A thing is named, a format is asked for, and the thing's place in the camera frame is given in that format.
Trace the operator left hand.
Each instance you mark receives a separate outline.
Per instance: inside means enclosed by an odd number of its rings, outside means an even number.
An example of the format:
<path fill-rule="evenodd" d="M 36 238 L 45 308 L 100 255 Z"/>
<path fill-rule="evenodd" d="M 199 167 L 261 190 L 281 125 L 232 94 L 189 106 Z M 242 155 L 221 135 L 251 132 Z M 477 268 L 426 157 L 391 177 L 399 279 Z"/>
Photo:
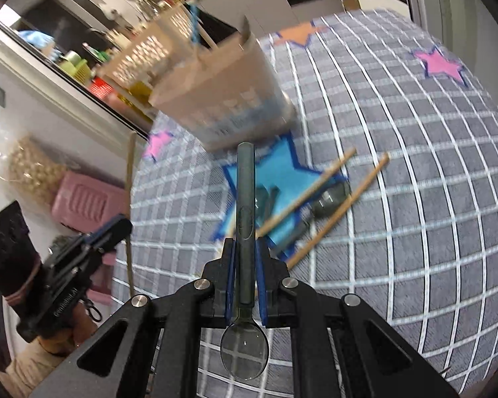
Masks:
<path fill-rule="evenodd" d="M 82 345 L 97 330 L 97 325 L 89 317 L 82 302 L 73 308 L 70 316 L 64 321 L 63 328 L 51 336 L 39 336 L 42 348 L 54 355 L 69 355 Z"/>

